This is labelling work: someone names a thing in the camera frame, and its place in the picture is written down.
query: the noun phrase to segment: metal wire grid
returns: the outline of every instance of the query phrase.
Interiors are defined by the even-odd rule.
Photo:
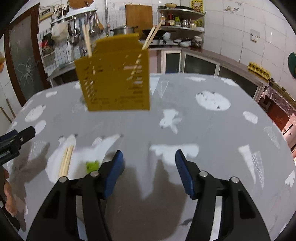
[[[158,12],[154,11],[153,13],[153,25],[158,24]],[[100,22],[103,24],[103,26],[106,26],[106,21],[105,21],[105,12],[98,12],[97,15],[99,17]],[[126,25],[126,13],[125,13],[125,7],[121,8],[119,10],[111,10],[108,11],[108,19],[110,23],[110,29],[114,29],[117,27],[120,27],[122,25]],[[51,33],[51,28],[47,28],[44,31],[41,31],[37,38],[39,42],[39,50],[40,50],[40,55],[42,58],[43,66],[45,72],[50,75],[57,67],[59,67],[62,64],[69,63],[68,57],[67,57],[67,40],[64,39],[62,41],[55,41],[54,45],[54,53],[48,55],[47,57],[42,57],[42,49],[41,49],[41,42],[43,37]],[[105,32],[103,32],[98,38],[104,38],[105,37]],[[80,58],[80,52],[79,52],[79,47],[75,46],[74,47],[74,55],[75,59]]]

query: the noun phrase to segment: cooking pot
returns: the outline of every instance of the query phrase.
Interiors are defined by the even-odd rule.
[[[114,35],[117,34],[133,34],[135,32],[135,28],[138,28],[138,26],[136,27],[129,27],[129,26],[121,26],[118,28],[115,28],[111,31],[113,31]]]

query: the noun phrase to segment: silver bolt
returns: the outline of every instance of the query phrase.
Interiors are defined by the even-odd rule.
[[[98,171],[92,171],[91,172],[91,176],[92,177],[96,177],[96,176],[98,176],[99,175],[99,172]]]
[[[206,171],[200,171],[200,175],[201,175],[202,177],[206,177],[206,176],[207,176],[207,172],[206,172]]]
[[[61,177],[61,178],[59,179],[59,181],[60,181],[60,183],[64,183],[65,181],[67,181],[67,178],[66,178],[66,177]]]
[[[233,181],[234,183],[238,183],[239,182],[239,179],[237,177],[232,177],[231,178],[231,181]]]

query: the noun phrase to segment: gray tablecloth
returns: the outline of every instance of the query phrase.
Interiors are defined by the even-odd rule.
[[[79,83],[34,95],[10,129],[34,126],[36,137],[7,164],[26,238],[58,179],[64,150],[74,145],[68,177],[86,174],[86,161],[121,150],[125,170],[106,208],[113,240],[185,240],[196,201],[184,192],[174,155],[216,178],[237,176],[274,240],[296,210],[295,165],[279,129],[230,79],[195,74],[150,76],[150,111],[89,112]],[[217,198],[212,239],[219,230]]]

